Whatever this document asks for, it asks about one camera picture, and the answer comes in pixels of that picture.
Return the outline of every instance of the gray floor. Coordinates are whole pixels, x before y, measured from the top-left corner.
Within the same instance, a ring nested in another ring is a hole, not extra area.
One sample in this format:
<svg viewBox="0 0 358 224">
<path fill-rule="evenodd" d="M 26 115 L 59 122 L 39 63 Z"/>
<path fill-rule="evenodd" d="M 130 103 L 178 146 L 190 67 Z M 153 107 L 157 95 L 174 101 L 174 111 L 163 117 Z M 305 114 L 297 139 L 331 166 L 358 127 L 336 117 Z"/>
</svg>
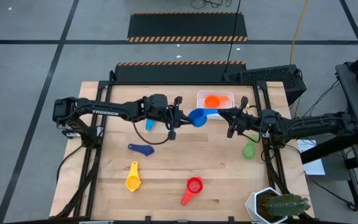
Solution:
<svg viewBox="0 0 358 224">
<path fill-rule="evenodd" d="M 358 26 L 358 1 L 346 0 Z M 229 8 L 199 11 L 235 11 Z M 0 1 L 0 40 L 58 40 L 73 0 Z M 303 1 L 242 1 L 250 40 L 292 40 Z M 197 11 L 189 1 L 79 0 L 67 39 L 125 40 L 132 12 Z M 313 0 L 303 19 L 300 40 L 357 40 L 339 0 Z M 29 128 L 56 45 L 0 44 L 0 204 Z M 290 45 L 234 45 L 231 60 L 247 68 L 289 63 Z M 55 173 L 66 139 L 52 123 L 56 98 L 76 96 L 82 81 L 104 80 L 118 62 L 225 60 L 229 45 L 65 45 L 14 191 L 5 222 L 47 218 L 55 191 Z M 308 88 L 303 114 L 335 81 L 334 66 L 358 58 L 358 45 L 297 45 L 294 63 Z M 341 87 L 333 89 L 313 114 L 346 109 Z M 322 182 L 351 200 L 346 182 Z M 326 221 L 358 223 L 358 212 L 309 183 L 314 211 Z"/>
</svg>

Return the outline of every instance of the green object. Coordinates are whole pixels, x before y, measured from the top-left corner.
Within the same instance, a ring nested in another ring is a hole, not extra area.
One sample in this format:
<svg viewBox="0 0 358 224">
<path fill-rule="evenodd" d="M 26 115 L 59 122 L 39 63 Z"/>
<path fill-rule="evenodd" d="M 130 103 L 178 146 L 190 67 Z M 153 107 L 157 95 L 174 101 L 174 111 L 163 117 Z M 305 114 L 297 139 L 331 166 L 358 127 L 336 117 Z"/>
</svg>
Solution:
<svg viewBox="0 0 358 224">
<path fill-rule="evenodd" d="M 257 141 L 257 136 L 252 135 L 250 138 Z M 248 140 L 246 146 L 242 149 L 242 156 L 244 159 L 253 159 L 255 156 L 255 142 Z"/>
<path fill-rule="evenodd" d="M 265 207 L 269 215 L 276 217 L 299 215 L 310 208 L 307 198 L 293 194 L 266 198 L 261 206 Z"/>
</svg>

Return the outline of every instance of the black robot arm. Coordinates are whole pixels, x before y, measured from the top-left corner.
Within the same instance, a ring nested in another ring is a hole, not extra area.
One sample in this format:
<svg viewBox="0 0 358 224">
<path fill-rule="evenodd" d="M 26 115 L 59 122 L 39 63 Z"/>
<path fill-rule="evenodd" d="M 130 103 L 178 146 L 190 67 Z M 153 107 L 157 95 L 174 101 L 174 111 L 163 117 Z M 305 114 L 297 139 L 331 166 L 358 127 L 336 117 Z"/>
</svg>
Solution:
<svg viewBox="0 0 358 224">
<path fill-rule="evenodd" d="M 243 97 L 240 107 L 218 110 L 229 123 L 228 138 L 231 138 L 234 132 L 244 135 L 244 131 L 253 130 L 260 134 L 268 133 L 272 145 L 284 147 L 290 139 L 325 133 L 347 136 L 358 130 L 353 117 L 343 112 L 287 119 L 274 110 L 262 110 L 261 118 L 256 118 L 244 113 L 247 104 L 248 99 Z"/>
<path fill-rule="evenodd" d="M 180 103 L 179 96 L 175 98 L 173 105 L 168 105 L 167 97 L 163 94 L 144 96 L 137 101 L 123 104 L 70 97 L 55 101 L 52 119 L 57 126 L 69 126 L 70 131 L 78 133 L 86 147 L 96 147 L 100 138 L 97 128 L 88 126 L 80 119 L 84 114 L 118 116 L 133 123 L 144 119 L 163 122 L 168 130 L 172 130 L 169 132 L 169 139 L 174 140 L 176 134 L 173 129 L 190 124 L 182 110 L 179 110 Z"/>
</svg>

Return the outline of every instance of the white paper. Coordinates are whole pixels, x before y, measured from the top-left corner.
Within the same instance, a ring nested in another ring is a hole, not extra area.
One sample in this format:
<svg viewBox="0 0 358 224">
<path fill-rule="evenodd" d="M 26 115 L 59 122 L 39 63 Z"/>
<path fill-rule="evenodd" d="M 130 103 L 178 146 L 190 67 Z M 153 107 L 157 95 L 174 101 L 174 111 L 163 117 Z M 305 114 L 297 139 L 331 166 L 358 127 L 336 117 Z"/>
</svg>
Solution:
<svg viewBox="0 0 358 224">
<path fill-rule="evenodd" d="M 298 142 L 298 149 L 300 152 L 305 152 L 311 149 L 312 147 L 314 147 L 314 145 L 316 145 L 315 140 L 311 140 L 311 141 L 297 140 L 297 142 Z M 303 170 L 308 175 L 326 175 L 321 159 L 318 159 L 313 162 L 309 162 L 307 164 L 303 164 Z"/>
</svg>

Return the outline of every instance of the floor tile line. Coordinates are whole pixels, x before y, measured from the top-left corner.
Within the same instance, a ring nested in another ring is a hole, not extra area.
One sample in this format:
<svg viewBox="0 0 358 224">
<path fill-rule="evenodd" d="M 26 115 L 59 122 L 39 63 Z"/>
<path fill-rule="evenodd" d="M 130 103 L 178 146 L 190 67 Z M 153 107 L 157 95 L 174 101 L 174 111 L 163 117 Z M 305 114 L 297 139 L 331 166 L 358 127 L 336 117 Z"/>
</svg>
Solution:
<svg viewBox="0 0 358 224">
<path fill-rule="evenodd" d="M 72 4 L 70 12 L 68 14 L 67 21 L 64 26 L 60 40 L 65 40 L 67 38 L 68 30 L 70 29 L 71 22 L 73 21 L 74 13 L 76 11 L 78 1 L 79 0 L 73 0 L 73 4 Z M 5 220 L 5 216 L 6 216 L 8 208 L 9 208 L 9 204 L 11 203 L 13 193 L 15 191 L 17 182 L 19 181 L 20 173 L 22 172 L 24 161 L 25 161 L 25 158 L 27 157 L 27 153 L 30 148 L 31 140 L 34 136 L 34 132 L 35 132 L 38 120 L 39 120 L 41 112 L 42 112 L 42 108 L 44 107 L 44 103 L 45 103 L 45 100 L 46 100 L 46 97 L 47 97 L 47 94 L 49 91 L 49 87 L 52 82 L 53 75 L 55 74 L 57 63 L 59 61 L 60 55 L 62 54 L 63 46 L 64 46 L 63 44 L 59 44 L 57 46 L 55 55 L 53 56 L 52 62 L 50 64 L 48 74 L 45 78 L 44 86 L 42 87 L 42 91 L 41 91 L 40 97 L 38 99 L 37 106 L 35 107 L 34 114 L 32 116 L 27 133 L 25 135 L 22 148 L 20 150 L 19 156 L 18 156 L 16 164 L 14 166 L 14 169 L 13 169 L 13 172 L 11 175 L 11 179 L 8 183 L 7 188 L 6 188 L 4 197 L 2 198 L 2 202 L 0 205 L 0 224 L 3 223 L 3 221 Z"/>
<path fill-rule="evenodd" d="M 225 42 L 128 42 L 127 40 L 0 40 L 0 44 L 15 45 L 134 45 L 134 44 L 230 44 Z M 292 40 L 248 40 L 234 42 L 237 45 L 291 45 Z M 297 40 L 296 45 L 358 45 L 358 40 Z"/>
<path fill-rule="evenodd" d="M 339 0 L 339 2 L 341 3 L 342 5 L 342 8 L 345 12 L 345 15 L 347 17 L 347 20 L 349 20 L 349 23 L 351 24 L 351 27 L 352 27 L 352 30 L 354 32 L 354 34 L 356 35 L 357 37 L 357 40 L 358 40 L 358 27 L 357 27 L 357 24 L 352 16 L 352 13 L 349 9 L 349 6 L 346 4 L 345 0 Z"/>
</svg>

